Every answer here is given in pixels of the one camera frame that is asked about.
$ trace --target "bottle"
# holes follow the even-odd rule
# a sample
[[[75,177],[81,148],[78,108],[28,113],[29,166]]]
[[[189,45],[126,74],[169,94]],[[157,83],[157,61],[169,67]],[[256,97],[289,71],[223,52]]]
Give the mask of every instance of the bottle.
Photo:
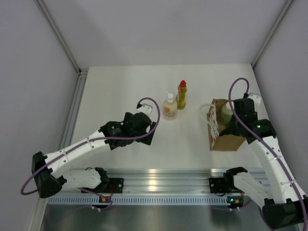
[[[227,126],[230,123],[230,120],[232,118],[233,112],[230,108],[230,103],[227,102],[225,105],[223,105],[220,113],[218,114],[217,117],[217,122],[221,125]]]
[[[163,105],[163,115],[164,118],[167,120],[175,119],[178,112],[178,104],[173,99],[174,95],[171,93],[168,93],[168,98],[164,101]]]
[[[178,95],[176,101],[178,103],[178,109],[183,110],[186,106],[185,102],[185,94],[187,92],[187,86],[185,80],[182,80],[180,85],[178,86]]]

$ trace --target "white table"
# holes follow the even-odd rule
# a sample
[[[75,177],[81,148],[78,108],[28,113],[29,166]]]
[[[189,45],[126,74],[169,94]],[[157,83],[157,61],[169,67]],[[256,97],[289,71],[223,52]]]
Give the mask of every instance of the white table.
[[[143,97],[152,97],[161,106],[167,91],[176,95],[177,86],[183,79],[188,88],[186,108],[179,111],[173,121],[161,118],[151,146],[135,142],[99,154],[76,167],[132,170],[261,167],[246,142],[237,152],[210,151],[207,125],[197,112],[201,104],[210,103],[213,98],[226,99],[230,85],[239,77],[249,80],[250,92],[260,94],[250,64],[91,67],[72,143],[87,137],[109,121],[122,121],[125,112],[137,112],[137,102]],[[246,83],[238,82],[232,98],[242,98],[245,90]],[[258,117],[268,118],[263,103]],[[156,121],[156,118],[154,106],[151,120]]]

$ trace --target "white bottle cap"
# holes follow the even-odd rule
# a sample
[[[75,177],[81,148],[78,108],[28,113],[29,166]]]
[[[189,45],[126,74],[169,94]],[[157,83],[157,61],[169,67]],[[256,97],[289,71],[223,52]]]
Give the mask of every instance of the white bottle cap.
[[[172,103],[173,102],[173,94],[172,93],[168,93],[168,102]]]
[[[225,111],[225,113],[227,113],[229,115],[233,114],[233,112],[232,112],[232,110],[230,108],[230,103],[229,102],[226,103],[226,111]]]

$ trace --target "white wall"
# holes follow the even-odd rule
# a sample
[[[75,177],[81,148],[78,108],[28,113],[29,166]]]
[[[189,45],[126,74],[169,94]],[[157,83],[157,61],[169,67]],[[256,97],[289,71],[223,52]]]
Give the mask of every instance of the white wall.
[[[57,149],[77,74],[33,0],[1,0],[0,31],[0,230],[22,231],[38,195],[20,188]]]
[[[286,0],[45,0],[82,67],[250,63]]]
[[[308,193],[308,1],[296,0],[255,67],[283,154]]]

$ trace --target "gray floor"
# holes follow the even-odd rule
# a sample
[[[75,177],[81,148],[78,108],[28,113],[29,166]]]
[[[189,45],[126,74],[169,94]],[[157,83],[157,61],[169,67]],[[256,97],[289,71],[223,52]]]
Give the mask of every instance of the gray floor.
[[[53,205],[40,231],[268,231],[255,204],[229,212],[208,206],[113,206],[107,211]],[[296,231],[295,227],[281,231]]]

